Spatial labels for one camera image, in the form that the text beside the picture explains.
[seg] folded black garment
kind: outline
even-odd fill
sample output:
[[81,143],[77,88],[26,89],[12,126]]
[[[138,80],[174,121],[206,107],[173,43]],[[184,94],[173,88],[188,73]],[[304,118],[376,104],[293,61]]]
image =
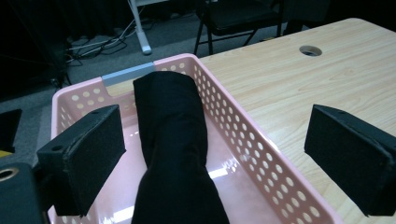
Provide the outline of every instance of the folded black garment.
[[205,115],[192,78],[153,72],[134,81],[134,96],[148,169],[132,223],[229,223],[205,168]]

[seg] basket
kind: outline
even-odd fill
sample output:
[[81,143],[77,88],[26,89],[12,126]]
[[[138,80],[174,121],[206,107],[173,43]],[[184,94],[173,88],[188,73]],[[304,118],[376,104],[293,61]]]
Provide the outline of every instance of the basket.
[[140,147],[134,92],[131,88],[111,96],[107,90],[154,70],[176,71],[195,80],[208,129],[206,167],[231,223],[342,223],[244,109],[191,54],[97,77],[55,93],[52,138],[90,111],[118,104],[127,152],[86,217],[57,217],[51,208],[49,218],[53,223],[131,222],[137,187],[147,169]]

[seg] chair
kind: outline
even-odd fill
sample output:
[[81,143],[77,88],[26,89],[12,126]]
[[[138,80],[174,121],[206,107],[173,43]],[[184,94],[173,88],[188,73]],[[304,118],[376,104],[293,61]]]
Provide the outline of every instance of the chair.
[[[199,45],[208,44],[209,54],[212,55],[213,42],[248,35],[245,46],[259,29],[265,27],[277,26],[276,37],[281,36],[284,0],[269,1],[272,2],[196,0],[196,15],[201,22],[194,54],[197,53]],[[200,41],[204,26],[207,29],[207,41]]]

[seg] pink plastic basket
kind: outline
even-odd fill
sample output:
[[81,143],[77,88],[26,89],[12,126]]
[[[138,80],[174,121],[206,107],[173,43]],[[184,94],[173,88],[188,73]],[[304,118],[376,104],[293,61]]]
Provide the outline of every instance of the pink plastic basket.
[[204,104],[208,129],[207,169],[231,223],[342,223],[273,142],[191,54],[144,64],[94,78],[53,96],[51,136],[90,111],[120,105],[127,152],[108,178],[86,217],[57,217],[53,223],[130,223],[134,198],[146,165],[140,147],[134,92],[110,96],[106,84],[141,76],[149,70],[171,70],[194,78]]

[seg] light wood tabletop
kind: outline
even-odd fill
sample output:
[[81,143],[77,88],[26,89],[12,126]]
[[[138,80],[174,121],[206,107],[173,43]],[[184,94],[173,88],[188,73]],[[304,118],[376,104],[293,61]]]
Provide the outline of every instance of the light wood tabletop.
[[[302,54],[301,46],[321,55]],[[349,19],[201,61],[345,223],[396,223],[396,216],[365,217],[304,153],[313,104],[345,110],[396,136],[395,33]]]

